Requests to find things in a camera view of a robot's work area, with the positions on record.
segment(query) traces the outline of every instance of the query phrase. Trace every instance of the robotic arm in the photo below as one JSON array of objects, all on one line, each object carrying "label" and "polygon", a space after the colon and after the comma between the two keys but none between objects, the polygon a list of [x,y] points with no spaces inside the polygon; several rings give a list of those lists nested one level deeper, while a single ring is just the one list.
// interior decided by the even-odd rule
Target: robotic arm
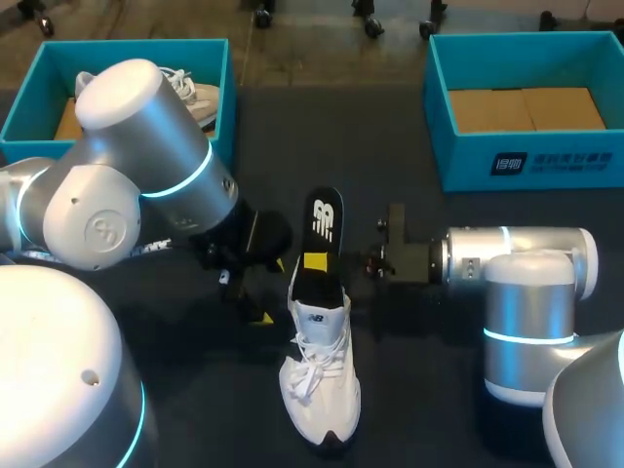
[{"label": "robotic arm", "polygon": [[543,408],[558,468],[624,466],[622,331],[578,336],[574,306],[598,280],[598,250],[577,228],[451,228],[406,242],[405,210],[378,222],[367,271],[389,284],[435,284],[485,297],[485,386],[498,400]]},{"label": "robotic arm", "polygon": [[85,137],[60,158],[31,158],[0,172],[0,252],[33,246],[77,269],[126,258],[141,205],[167,221],[206,268],[223,270],[225,298],[245,320],[264,312],[243,291],[245,269],[279,271],[292,232],[278,213],[252,210],[179,97],[152,62],[104,70],[76,102]]}]

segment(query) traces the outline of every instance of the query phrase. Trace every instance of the shoelace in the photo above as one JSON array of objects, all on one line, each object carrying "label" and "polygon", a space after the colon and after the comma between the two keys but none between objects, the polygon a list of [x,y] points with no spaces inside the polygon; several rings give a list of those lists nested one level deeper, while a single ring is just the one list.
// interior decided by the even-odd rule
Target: shoelace
[{"label": "shoelace", "polygon": [[306,400],[321,383],[324,377],[338,377],[344,368],[345,349],[349,327],[340,334],[340,338],[330,346],[308,343],[298,332],[292,343],[296,343],[303,361],[292,369],[290,392],[299,400]]},{"label": "shoelace", "polygon": [[161,66],[160,69],[174,87],[177,95],[183,101],[187,101],[195,97],[195,84],[193,83],[193,80],[189,78],[191,74],[190,72],[185,72],[182,69],[173,70],[172,68],[164,66]]}]

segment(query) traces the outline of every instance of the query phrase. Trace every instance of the new balance logo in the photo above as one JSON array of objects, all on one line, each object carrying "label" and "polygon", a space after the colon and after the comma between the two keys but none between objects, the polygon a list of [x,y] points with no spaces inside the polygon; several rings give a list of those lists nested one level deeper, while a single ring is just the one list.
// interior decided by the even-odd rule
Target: new balance logo
[{"label": "new balance logo", "polygon": [[333,228],[332,205],[329,203],[323,203],[321,200],[317,200],[314,202],[314,217],[316,217],[316,221],[312,222],[312,230],[331,242]]}]

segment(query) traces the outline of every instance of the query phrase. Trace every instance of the teal storage bin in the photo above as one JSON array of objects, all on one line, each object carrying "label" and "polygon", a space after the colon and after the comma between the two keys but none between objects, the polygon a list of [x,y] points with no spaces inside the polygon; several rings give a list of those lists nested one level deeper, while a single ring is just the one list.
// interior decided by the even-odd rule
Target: teal storage bin
[{"label": "teal storage bin", "polygon": [[[588,88],[607,130],[461,134],[452,90]],[[611,32],[436,35],[424,109],[445,192],[624,186],[624,49]]]},{"label": "teal storage bin", "polygon": [[80,71],[101,73],[126,59],[148,59],[159,66],[191,72],[196,83],[220,88],[214,136],[216,154],[232,166],[236,125],[236,82],[225,39],[80,41],[44,43],[19,89],[0,134],[8,163],[32,156],[60,158],[75,142],[54,136]]}]

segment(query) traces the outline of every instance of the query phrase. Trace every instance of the black mat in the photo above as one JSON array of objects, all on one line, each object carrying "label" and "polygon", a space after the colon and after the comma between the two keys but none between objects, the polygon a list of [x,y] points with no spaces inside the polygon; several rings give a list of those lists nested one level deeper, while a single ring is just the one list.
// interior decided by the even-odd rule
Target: black mat
[{"label": "black mat", "polygon": [[[601,276],[579,306],[577,331],[624,327],[624,191],[441,194],[416,88],[265,89],[240,95],[237,178],[258,207],[299,228],[315,185],[344,197],[344,249],[377,241],[388,202],[405,202],[417,237],[450,225],[582,226],[599,244]],[[293,255],[286,258],[293,268]],[[376,304],[356,271],[355,363],[362,383],[358,439],[344,458],[316,457],[296,434],[278,384],[282,327],[242,331],[214,297],[215,274],[183,253],[155,253],[100,274],[77,274],[110,305],[136,356],[170,467],[547,467],[539,412],[494,402],[479,376],[478,304],[410,292]],[[268,286],[284,305],[287,278]],[[255,344],[263,343],[261,348]]]}]

